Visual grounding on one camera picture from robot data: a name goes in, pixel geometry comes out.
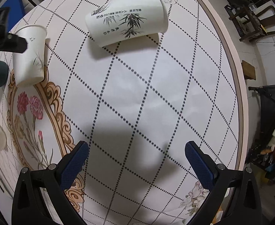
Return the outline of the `small wooden stool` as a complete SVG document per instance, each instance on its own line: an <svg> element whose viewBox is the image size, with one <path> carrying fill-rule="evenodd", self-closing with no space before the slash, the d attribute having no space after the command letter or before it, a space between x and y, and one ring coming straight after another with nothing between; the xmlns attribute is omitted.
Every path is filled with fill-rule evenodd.
<svg viewBox="0 0 275 225"><path fill-rule="evenodd" d="M255 67L249 64L248 62L246 62L245 60L242 60L241 65L242 65L244 79L256 80Z"/></svg>

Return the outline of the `floral patterned tablecloth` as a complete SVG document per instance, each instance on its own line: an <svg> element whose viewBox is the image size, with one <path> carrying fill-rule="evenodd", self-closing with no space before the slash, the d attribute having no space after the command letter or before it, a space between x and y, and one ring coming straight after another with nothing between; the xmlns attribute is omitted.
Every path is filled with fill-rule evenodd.
<svg viewBox="0 0 275 225"><path fill-rule="evenodd" d="M45 79L17 86L10 52L0 88L0 210L11 219L22 167L57 163L80 140L90 156L67 191L87 224L188 222L207 192L184 147L242 167L247 127L239 56L208 0L165 0L169 26L99 47L85 16L113 0L44 0L13 28L47 30Z"/></svg>

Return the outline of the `dark wooden chair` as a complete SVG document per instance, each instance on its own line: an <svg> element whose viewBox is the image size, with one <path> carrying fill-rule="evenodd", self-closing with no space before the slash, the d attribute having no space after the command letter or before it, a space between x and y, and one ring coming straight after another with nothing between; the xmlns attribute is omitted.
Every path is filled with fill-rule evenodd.
<svg viewBox="0 0 275 225"><path fill-rule="evenodd" d="M236 13L233 13L234 8L230 5L226 5L224 9L240 36L240 42L247 40L251 43L265 36L275 35L275 8L273 6L268 6L257 14L246 6L242 6ZM252 24L253 31L246 33L242 26L248 23Z"/></svg>

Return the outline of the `lying white bamboo paper cup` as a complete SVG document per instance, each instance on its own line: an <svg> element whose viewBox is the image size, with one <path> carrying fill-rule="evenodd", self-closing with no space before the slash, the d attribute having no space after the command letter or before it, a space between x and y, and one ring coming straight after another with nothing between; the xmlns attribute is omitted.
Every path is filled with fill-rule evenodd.
<svg viewBox="0 0 275 225"><path fill-rule="evenodd" d="M168 13L163 0L112 0L85 16L96 44L104 47L168 30Z"/></svg>

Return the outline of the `white paper cup bamboo print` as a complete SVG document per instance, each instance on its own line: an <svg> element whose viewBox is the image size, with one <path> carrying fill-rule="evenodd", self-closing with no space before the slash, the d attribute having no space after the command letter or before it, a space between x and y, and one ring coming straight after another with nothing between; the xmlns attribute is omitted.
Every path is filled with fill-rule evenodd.
<svg viewBox="0 0 275 225"><path fill-rule="evenodd" d="M23 53L13 53L13 71L17 87L29 87L44 80L44 50L47 30L45 27L30 24L15 33L27 42Z"/></svg>

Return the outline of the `black stroller frame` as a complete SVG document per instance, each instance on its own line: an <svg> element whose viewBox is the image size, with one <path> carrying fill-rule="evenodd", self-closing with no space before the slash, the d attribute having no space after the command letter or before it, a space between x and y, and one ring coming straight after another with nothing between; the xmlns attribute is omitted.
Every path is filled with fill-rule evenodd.
<svg viewBox="0 0 275 225"><path fill-rule="evenodd" d="M255 91L260 95L261 110L263 112L275 112L275 85L249 86L248 90Z"/></svg>

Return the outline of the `blue folded mat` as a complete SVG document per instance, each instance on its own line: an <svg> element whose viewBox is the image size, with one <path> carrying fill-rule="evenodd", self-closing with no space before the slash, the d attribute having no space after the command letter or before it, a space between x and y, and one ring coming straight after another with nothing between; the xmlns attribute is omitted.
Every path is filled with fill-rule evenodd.
<svg viewBox="0 0 275 225"><path fill-rule="evenodd" d="M11 31L11 29L25 16L22 0L7 0L1 8L9 8L7 31Z"/></svg>

